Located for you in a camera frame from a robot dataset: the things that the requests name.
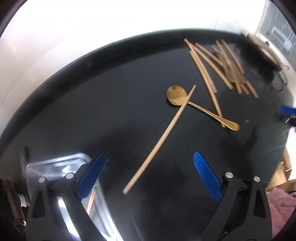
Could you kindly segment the long wooden chopstick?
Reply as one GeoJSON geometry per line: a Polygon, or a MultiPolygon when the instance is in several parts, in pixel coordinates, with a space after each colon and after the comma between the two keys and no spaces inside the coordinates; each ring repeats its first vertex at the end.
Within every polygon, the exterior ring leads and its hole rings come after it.
{"type": "Polygon", "coordinates": [[[155,155],[157,154],[157,152],[159,151],[159,149],[161,148],[161,146],[163,145],[163,143],[165,142],[165,140],[169,136],[170,132],[174,128],[174,126],[177,123],[178,119],[180,118],[181,114],[183,113],[183,111],[184,111],[186,105],[188,104],[188,102],[189,102],[193,92],[195,91],[196,87],[197,87],[197,85],[194,85],[192,87],[192,89],[190,90],[188,96],[185,98],[183,104],[181,105],[181,107],[179,108],[179,110],[177,111],[177,113],[175,114],[173,119],[171,120],[170,124],[168,125],[168,127],[166,128],[166,130],[164,131],[164,133],[162,134],[162,136],[160,137],[160,139],[158,140],[158,142],[156,143],[156,145],[152,149],[152,151],[149,153],[149,155],[144,160],[142,165],[139,167],[139,169],[136,171],[136,173],[133,175],[131,180],[128,182],[128,184],[123,189],[123,194],[124,195],[126,195],[132,189],[133,185],[135,185],[136,181],[144,173],[145,169],[148,167],[148,165],[150,164],[152,159],[155,157],[155,155]]]}

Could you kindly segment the gold metal spoon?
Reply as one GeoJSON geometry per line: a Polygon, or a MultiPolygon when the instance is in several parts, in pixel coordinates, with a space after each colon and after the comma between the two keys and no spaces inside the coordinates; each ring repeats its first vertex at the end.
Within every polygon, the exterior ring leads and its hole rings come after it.
{"type": "MultiPolygon", "coordinates": [[[[173,85],[173,86],[169,87],[166,95],[167,95],[167,98],[170,101],[170,103],[172,103],[173,105],[176,105],[176,106],[181,106],[183,104],[183,102],[185,101],[185,99],[187,98],[187,93],[184,90],[184,88],[182,88],[178,85],[173,85]]],[[[190,101],[188,102],[188,104],[199,109],[200,111],[208,114],[212,118],[219,121],[221,124],[224,124],[229,129],[231,129],[233,131],[240,130],[240,126],[237,123],[227,120],[223,117],[220,117],[217,114],[214,114],[214,113],[208,111],[207,109],[205,109],[195,103],[192,103],[190,101]]]]}

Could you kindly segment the pink cloth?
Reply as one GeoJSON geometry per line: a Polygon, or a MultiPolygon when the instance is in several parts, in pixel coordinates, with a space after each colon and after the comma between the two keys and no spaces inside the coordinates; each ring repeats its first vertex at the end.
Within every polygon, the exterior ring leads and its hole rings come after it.
{"type": "Polygon", "coordinates": [[[295,210],[295,192],[288,193],[285,190],[276,189],[267,193],[267,200],[271,214],[272,237],[274,238],[295,210]]]}

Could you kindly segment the round cutting board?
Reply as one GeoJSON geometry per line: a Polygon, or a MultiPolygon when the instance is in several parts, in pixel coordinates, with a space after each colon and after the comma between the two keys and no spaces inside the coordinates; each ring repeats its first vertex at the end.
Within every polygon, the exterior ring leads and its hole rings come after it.
{"type": "Polygon", "coordinates": [[[275,54],[275,52],[270,48],[267,42],[263,42],[260,38],[258,38],[255,35],[252,35],[251,33],[245,30],[243,30],[241,34],[247,37],[251,42],[253,42],[253,44],[255,44],[259,49],[259,52],[263,54],[263,56],[266,57],[267,60],[269,60],[277,69],[279,69],[280,71],[282,69],[290,69],[290,67],[288,65],[285,65],[277,56],[277,54],[275,54]]]}

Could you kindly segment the cardboard box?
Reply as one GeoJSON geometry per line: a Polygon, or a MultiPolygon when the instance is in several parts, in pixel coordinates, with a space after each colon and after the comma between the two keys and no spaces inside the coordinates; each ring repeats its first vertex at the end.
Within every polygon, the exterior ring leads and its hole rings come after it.
{"type": "Polygon", "coordinates": [[[287,193],[295,192],[295,179],[290,180],[292,173],[292,165],[290,162],[290,156],[285,148],[278,166],[270,179],[265,192],[269,193],[276,189],[281,189],[287,193]]]}

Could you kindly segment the clear plastic container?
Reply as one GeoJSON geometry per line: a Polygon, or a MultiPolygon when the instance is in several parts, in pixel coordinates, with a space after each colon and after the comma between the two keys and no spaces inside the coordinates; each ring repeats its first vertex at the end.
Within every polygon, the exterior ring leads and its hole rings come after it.
{"type": "Polygon", "coordinates": [[[104,167],[103,153],[28,164],[26,239],[122,240],[99,181],[104,167]]]}

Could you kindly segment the beige plastic spoon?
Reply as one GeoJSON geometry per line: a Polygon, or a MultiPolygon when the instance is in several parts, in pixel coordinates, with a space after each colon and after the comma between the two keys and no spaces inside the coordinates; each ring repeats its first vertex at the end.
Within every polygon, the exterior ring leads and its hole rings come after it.
{"type": "Polygon", "coordinates": [[[220,60],[221,62],[221,65],[224,69],[224,73],[225,73],[225,76],[228,78],[228,80],[231,82],[231,83],[237,83],[237,80],[236,80],[236,76],[235,74],[232,72],[232,70],[230,69],[230,67],[228,66],[222,52],[216,48],[215,46],[212,46],[212,49],[213,49],[213,54],[220,60]]]}

